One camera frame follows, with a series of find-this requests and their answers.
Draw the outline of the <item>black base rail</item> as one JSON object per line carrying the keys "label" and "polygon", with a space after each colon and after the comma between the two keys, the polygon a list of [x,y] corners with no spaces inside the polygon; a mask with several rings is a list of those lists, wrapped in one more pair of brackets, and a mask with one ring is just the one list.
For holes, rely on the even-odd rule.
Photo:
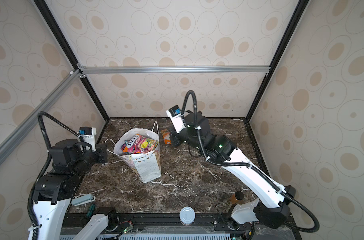
{"label": "black base rail", "polygon": [[286,226],[271,229],[254,222],[231,229],[219,213],[197,213],[184,225],[178,213],[116,213],[106,230],[91,227],[93,240],[300,240],[298,231]]}

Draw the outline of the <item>orange snack packet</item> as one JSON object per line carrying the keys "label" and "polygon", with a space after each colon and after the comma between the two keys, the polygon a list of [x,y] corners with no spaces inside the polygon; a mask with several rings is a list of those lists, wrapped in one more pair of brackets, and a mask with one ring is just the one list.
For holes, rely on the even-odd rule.
{"label": "orange snack packet", "polygon": [[171,145],[170,132],[167,129],[161,130],[163,141],[166,145]]}

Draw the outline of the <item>horizontal aluminium bar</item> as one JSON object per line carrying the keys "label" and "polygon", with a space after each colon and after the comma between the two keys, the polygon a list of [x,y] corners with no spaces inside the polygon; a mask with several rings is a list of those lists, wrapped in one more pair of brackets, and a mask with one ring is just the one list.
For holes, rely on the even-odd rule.
{"label": "horizontal aluminium bar", "polygon": [[84,74],[268,73],[270,66],[84,67]]}

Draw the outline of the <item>white paper bag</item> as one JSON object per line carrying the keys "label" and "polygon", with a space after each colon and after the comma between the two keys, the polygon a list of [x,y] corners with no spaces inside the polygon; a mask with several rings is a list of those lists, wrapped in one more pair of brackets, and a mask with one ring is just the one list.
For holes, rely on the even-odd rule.
{"label": "white paper bag", "polygon": [[[146,154],[125,155],[121,150],[121,146],[136,134],[157,140],[157,148]],[[125,162],[139,176],[143,183],[148,183],[161,177],[159,127],[157,122],[154,122],[152,130],[142,128],[130,129],[113,144],[114,149],[109,152]]]}

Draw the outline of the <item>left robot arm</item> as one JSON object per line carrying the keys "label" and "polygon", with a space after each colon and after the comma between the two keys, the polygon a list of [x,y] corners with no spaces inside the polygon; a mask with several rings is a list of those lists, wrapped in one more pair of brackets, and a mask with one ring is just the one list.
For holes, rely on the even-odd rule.
{"label": "left robot arm", "polygon": [[[43,117],[69,131],[75,138],[52,145]],[[28,197],[29,239],[57,240],[65,213],[84,176],[95,164],[107,162],[107,145],[95,142],[95,128],[80,127],[76,132],[46,112],[39,112],[37,120],[47,148],[47,159]]]}

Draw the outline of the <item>white round cap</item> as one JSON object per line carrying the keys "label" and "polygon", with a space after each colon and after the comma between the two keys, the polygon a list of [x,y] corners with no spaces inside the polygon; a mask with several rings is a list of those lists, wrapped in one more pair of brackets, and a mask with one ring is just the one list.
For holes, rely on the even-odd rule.
{"label": "white round cap", "polygon": [[190,226],[195,221],[196,213],[191,207],[184,207],[179,213],[180,222],[185,226]]}

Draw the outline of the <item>diagonal aluminium bar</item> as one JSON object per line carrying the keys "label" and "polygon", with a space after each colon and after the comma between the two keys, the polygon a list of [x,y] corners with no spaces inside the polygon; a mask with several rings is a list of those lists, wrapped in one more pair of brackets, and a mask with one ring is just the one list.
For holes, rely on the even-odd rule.
{"label": "diagonal aluminium bar", "polygon": [[74,82],[80,77],[80,70],[73,70],[31,113],[30,115],[0,144],[0,166],[21,143],[21,141],[38,124],[37,114],[48,111]]}

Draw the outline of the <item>brown bottle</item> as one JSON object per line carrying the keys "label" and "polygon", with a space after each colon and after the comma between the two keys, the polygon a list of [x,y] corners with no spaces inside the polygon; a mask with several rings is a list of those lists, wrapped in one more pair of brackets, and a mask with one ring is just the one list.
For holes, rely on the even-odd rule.
{"label": "brown bottle", "polygon": [[242,205],[245,203],[245,195],[241,191],[234,192],[230,197],[230,202],[232,205]]}

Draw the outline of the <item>pink Fox's candy packet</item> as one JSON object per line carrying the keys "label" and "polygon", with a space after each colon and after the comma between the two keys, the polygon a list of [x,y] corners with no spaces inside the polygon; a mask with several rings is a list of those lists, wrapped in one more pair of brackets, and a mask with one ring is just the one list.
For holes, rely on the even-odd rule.
{"label": "pink Fox's candy packet", "polygon": [[125,141],[121,150],[125,155],[146,154],[154,151],[157,146],[157,140],[136,134],[129,141]]}

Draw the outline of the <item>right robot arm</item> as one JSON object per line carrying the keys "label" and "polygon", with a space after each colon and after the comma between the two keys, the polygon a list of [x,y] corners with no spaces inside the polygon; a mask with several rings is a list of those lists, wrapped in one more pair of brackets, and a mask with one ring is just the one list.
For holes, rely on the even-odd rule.
{"label": "right robot arm", "polygon": [[[247,222],[252,226],[255,222],[260,222],[271,229],[286,225],[303,233],[315,233],[320,229],[317,217],[295,200],[295,188],[283,186],[270,178],[228,137],[213,134],[208,118],[198,110],[198,101],[193,90],[186,93],[181,107],[175,105],[166,110],[166,114],[173,125],[170,129],[170,141],[174,147],[187,144],[195,148],[206,162],[229,171],[258,196],[258,199],[246,204],[233,204],[227,216],[222,217],[223,223],[230,230],[236,231]],[[313,227],[298,227],[288,221],[290,203],[311,218]]]}

